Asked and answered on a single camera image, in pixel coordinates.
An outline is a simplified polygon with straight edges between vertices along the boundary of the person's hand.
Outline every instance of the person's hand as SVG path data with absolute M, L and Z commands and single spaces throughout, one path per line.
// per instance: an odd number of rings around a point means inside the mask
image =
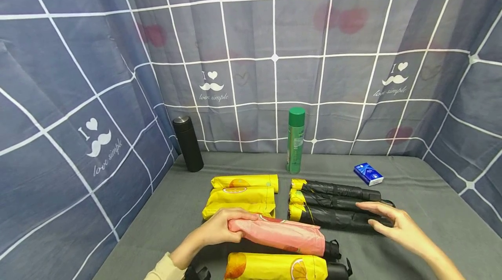
M 188 234 L 180 246 L 171 253 L 174 266 L 181 270 L 187 268 L 204 246 L 223 242 L 239 243 L 242 232 L 234 233 L 228 230 L 228 221 L 231 219 L 257 220 L 258 214 L 251 214 L 242 208 L 220 208 L 208 221 Z
M 422 257 L 439 280 L 465 280 L 453 261 L 434 244 L 406 211 L 379 202 L 362 202 L 356 205 L 363 210 L 389 218 L 393 222 L 392 228 L 373 219 L 368 220 L 368 223 L 378 233 Z
M 396 209 L 380 202 L 357 203 L 357 207 L 373 212 L 374 214 L 387 217 L 393 223 L 393 227 L 387 227 L 376 220 L 370 219 L 368 223 L 375 231 L 396 241 L 407 250 L 424 257 L 436 250 L 436 245 L 420 229 L 406 211 Z
M 209 220 L 194 230 L 202 246 L 220 244 L 224 242 L 239 243 L 242 231 L 236 233 L 228 230 L 228 221 L 231 219 L 257 220 L 258 214 L 252 214 L 242 208 L 220 208 Z

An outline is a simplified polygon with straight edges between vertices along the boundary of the beige sleeve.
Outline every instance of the beige sleeve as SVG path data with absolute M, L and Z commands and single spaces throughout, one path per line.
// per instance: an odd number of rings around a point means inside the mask
M 185 277 L 185 270 L 179 270 L 174 266 L 169 253 L 166 253 L 164 257 L 157 263 L 155 269 L 150 271 L 145 280 L 182 280 Z

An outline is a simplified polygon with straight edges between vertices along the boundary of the orange fruit print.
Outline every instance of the orange fruit print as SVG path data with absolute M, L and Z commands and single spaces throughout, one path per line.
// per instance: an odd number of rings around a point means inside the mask
M 245 190 L 247 190 L 247 188 L 228 188 L 228 189 L 223 189 L 223 191 L 225 193 L 242 193 Z
M 250 184 L 242 179 L 234 179 L 228 185 L 228 187 L 231 187 L 231 188 L 239 188 L 239 187 L 247 187 L 247 186 L 250 186 Z
M 237 279 L 246 270 L 246 255 L 243 253 L 231 253 L 228 256 L 225 279 Z
M 291 264 L 291 280 L 307 280 L 307 269 L 303 259 L 297 259 Z

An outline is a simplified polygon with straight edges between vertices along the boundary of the gray surface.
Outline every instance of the gray surface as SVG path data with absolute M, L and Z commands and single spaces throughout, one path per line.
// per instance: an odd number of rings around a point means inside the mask
M 284 169 L 284 154 L 204 152 L 203 157 L 205 167 L 196 173 L 187 172 L 183 157 L 178 158 L 95 280 L 143 279 L 166 251 L 172 251 L 201 224 L 200 212 L 215 175 L 277 172 L 277 217 L 286 217 L 293 176 Z M 297 177 L 364 187 L 352 171 L 361 162 L 369 162 L 384 175 L 384 182 L 374 188 L 382 192 L 383 198 L 407 210 L 466 279 L 500 279 L 501 238 L 425 162 L 409 157 L 304 155 Z M 322 231 L 328 240 L 336 238 L 340 242 L 343 256 L 352 262 L 351 280 L 434 279 L 422 260 L 382 236 Z M 247 241 L 220 244 L 206 247 L 196 263 L 207 266 L 212 279 L 222 279 L 227 254 L 232 251 L 281 253 Z

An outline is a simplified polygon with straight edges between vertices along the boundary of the fabric backdrop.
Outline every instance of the fabric backdrop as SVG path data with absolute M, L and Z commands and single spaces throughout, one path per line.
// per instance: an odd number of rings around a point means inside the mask
M 0 0 L 2 279 L 91 279 L 177 158 L 424 159 L 502 235 L 502 0 Z

